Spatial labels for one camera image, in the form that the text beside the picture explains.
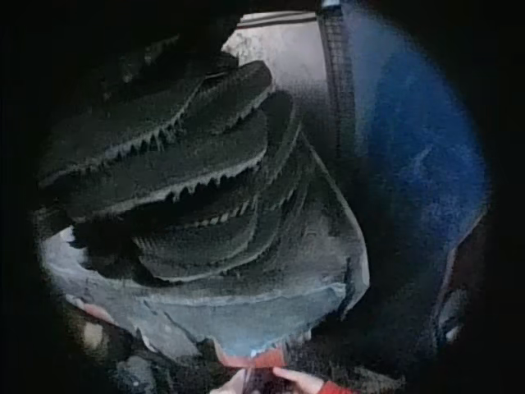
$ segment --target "human hand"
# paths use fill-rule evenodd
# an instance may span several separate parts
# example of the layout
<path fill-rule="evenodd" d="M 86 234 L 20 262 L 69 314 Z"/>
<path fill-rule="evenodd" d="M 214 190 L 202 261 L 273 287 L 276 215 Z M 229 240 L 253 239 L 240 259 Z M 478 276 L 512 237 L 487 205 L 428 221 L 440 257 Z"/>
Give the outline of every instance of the human hand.
<path fill-rule="evenodd" d="M 318 394 L 325 384 L 322 379 L 307 373 L 274 367 L 273 373 L 294 383 L 294 394 Z"/>
<path fill-rule="evenodd" d="M 244 381 L 246 380 L 246 369 L 237 371 L 233 378 L 226 382 L 222 387 L 210 391 L 210 394 L 242 394 Z"/>

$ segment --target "red object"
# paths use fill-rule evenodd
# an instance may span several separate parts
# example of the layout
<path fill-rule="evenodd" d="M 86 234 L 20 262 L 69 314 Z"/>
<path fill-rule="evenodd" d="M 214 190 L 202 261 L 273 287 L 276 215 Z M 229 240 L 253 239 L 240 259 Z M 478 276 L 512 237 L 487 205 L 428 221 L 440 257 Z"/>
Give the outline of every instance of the red object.
<path fill-rule="evenodd" d="M 318 394 L 357 394 L 348 388 L 337 386 L 333 382 L 326 382 Z"/>
<path fill-rule="evenodd" d="M 270 349 L 255 357 L 243 357 L 238 355 L 227 355 L 221 346 L 214 341 L 215 353 L 222 365 L 232 368 L 272 368 L 286 366 L 285 352 L 282 347 Z"/>

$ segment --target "red sleeve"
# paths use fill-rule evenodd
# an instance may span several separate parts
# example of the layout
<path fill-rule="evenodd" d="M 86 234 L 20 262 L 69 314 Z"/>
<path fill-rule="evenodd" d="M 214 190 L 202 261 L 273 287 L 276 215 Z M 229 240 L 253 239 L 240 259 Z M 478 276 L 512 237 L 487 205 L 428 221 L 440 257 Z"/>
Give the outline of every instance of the red sleeve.
<path fill-rule="evenodd" d="M 322 386 L 321 391 L 318 394 L 357 394 L 357 393 L 349 390 L 348 388 L 339 387 L 333 382 L 326 382 Z"/>

